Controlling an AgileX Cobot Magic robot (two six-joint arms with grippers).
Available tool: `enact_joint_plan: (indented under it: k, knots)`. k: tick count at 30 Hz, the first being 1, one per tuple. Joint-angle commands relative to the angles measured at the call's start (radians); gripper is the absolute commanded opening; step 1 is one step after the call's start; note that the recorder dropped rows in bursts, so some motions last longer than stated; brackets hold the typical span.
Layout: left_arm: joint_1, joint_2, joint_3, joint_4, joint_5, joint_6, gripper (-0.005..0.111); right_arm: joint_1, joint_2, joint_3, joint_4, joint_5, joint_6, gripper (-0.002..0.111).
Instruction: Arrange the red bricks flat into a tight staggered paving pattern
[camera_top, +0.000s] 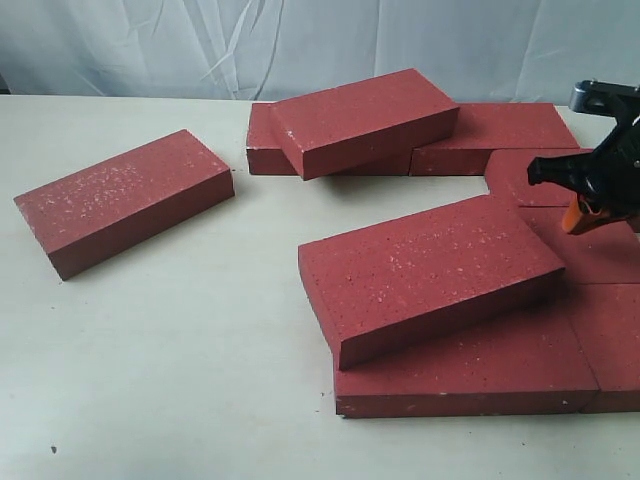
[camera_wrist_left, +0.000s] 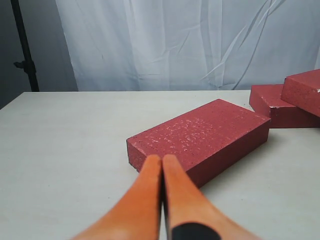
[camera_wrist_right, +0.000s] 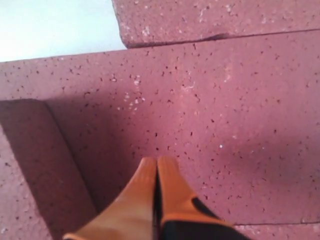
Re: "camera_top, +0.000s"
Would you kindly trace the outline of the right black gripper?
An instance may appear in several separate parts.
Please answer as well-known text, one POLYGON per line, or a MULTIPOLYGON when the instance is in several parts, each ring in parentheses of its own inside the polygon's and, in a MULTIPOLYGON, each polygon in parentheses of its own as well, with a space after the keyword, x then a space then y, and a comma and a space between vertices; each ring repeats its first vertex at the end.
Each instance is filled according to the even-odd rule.
POLYGON ((639 115, 615 118, 608 136, 589 153, 536 157, 528 183, 551 183, 575 193, 562 218, 569 235, 582 235, 639 216, 639 115))

